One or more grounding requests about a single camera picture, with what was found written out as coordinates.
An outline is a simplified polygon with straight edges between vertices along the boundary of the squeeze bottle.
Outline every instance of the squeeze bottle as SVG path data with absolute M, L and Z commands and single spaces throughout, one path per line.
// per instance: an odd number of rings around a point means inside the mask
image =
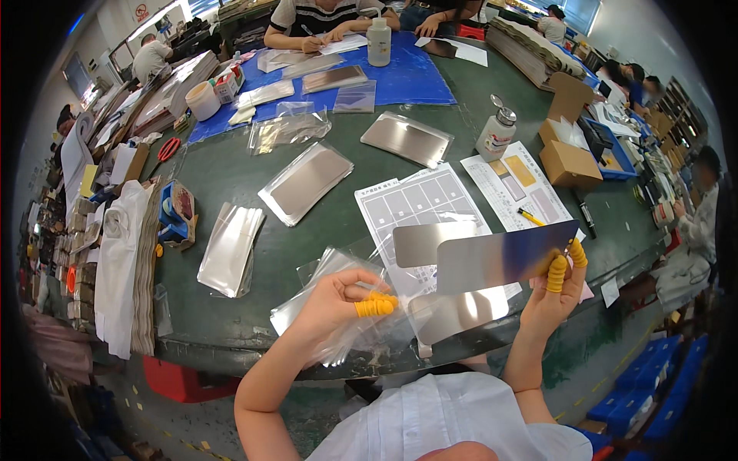
M 392 29 L 387 25 L 387 19 L 382 18 L 379 8 L 365 8 L 361 12 L 376 11 L 376 18 L 371 20 L 367 29 L 367 53 L 369 64 L 375 67 L 383 67 L 390 63 L 390 41 L 392 40 Z
M 477 152 L 485 162 L 493 162 L 502 158 L 512 137 L 515 134 L 517 116 L 503 105 L 503 101 L 496 94 L 490 96 L 497 108 L 497 113 L 487 119 L 482 133 L 477 139 Z

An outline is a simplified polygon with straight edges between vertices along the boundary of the red scissors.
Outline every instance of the red scissors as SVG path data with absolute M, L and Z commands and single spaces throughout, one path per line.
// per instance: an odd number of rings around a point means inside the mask
M 151 179 L 151 176 L 154 175 L 156 170 L 159 168 L 159 165 L 169 160 L 172 155 L 179 149 L 179 145 L 182 143 L 182 141 L 179 140 L 179 138 L 171 138 L 167 142 L 164 143 L 161 149 L 159 149 L 159 153 L 156 155 L 156 157 L 159 159 L 159 162 L 156 164 L 156 167 L 151 171 L 151 173 L 148 174 L 147 179 Z

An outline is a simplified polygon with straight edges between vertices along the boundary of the white shirt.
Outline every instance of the white shirt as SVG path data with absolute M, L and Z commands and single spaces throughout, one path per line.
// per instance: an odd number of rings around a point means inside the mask
M 544 16 L 539 22 L 538 30 L 543 32 L 543 36 L 550 42 L 564 46 L 564 35 L 566 35 L 566 25 L 557 18 Z
M 133 72 L 142 85 L 148 82 L 150 76 L 169 66 L 164 59 L 172 49 L 158 40 L 150 41 L 142 46 L 134 58 Z
M 558 424 L 525 424 L 510 386 L 480 372 L 425 375 L 388 389 L 336 426 L 313 461 L 415 461 L 463 441 L 503 461 L 589 461 L 592 444 Z

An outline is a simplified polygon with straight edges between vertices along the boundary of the window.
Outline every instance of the window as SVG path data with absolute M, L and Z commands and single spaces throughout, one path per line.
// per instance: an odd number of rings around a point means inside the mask
M 566 15 L 564 22 L 577 32 L 587 35 L 595 21 L 601 0 L 525 0 L 525 3 L 544 11 L 550 4 L 558 4 Z

